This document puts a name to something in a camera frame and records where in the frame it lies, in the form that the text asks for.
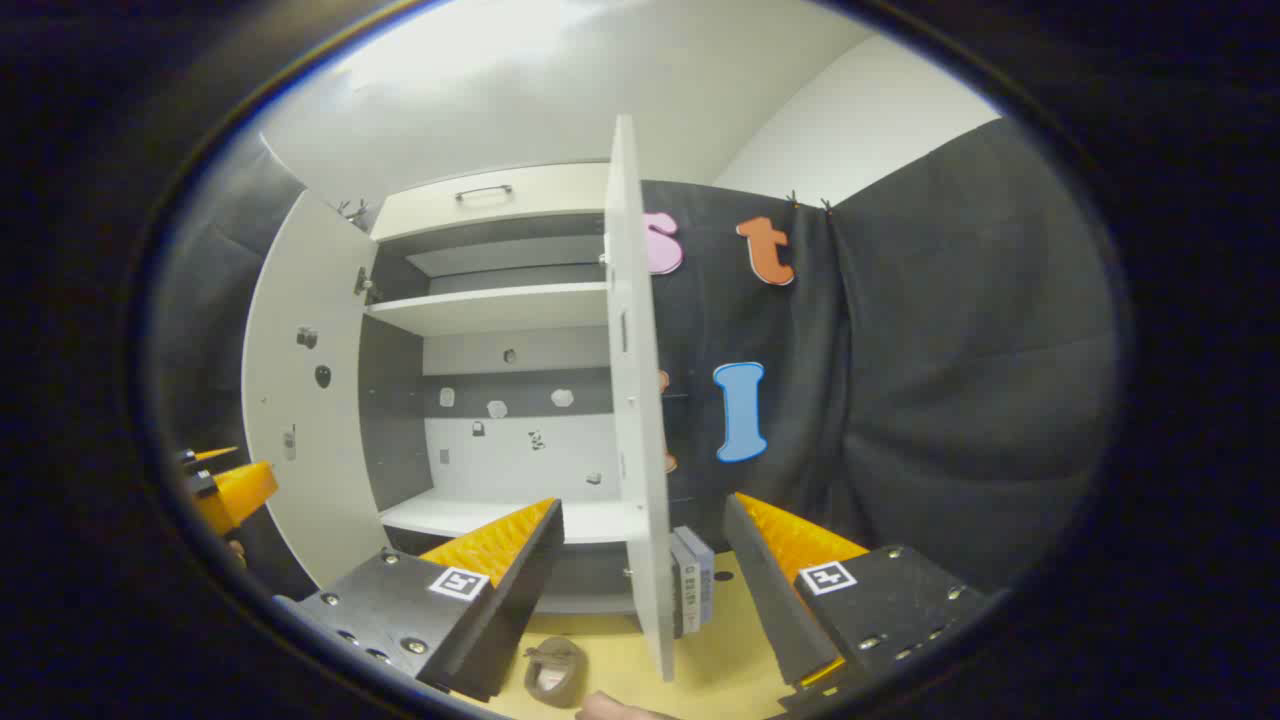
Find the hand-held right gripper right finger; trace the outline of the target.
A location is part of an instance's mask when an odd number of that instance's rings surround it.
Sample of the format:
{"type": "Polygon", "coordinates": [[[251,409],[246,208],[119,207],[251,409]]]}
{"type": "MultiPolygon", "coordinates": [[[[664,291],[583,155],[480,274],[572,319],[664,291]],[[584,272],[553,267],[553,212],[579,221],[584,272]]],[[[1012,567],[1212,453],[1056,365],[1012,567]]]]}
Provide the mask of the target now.
{"type": "Polygon", "coordinates": [[[868,550],[744,493],[724,537],[751,593],[790,716],[812,716],[910,671],[969,630],[993,597],[916,550],[868,550]]]}

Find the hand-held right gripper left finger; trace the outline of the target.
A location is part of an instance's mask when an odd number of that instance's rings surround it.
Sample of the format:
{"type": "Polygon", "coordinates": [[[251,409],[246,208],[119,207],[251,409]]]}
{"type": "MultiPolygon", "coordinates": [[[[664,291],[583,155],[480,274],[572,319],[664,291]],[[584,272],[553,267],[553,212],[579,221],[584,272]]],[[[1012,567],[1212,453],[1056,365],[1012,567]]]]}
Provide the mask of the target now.
{"type": "Polygon", "coordinates": [[[545,498],[413,555],[393,548],[301,601],[276,602],[324,648],[403,687],[500,692],[564,543],[545,498]]]}

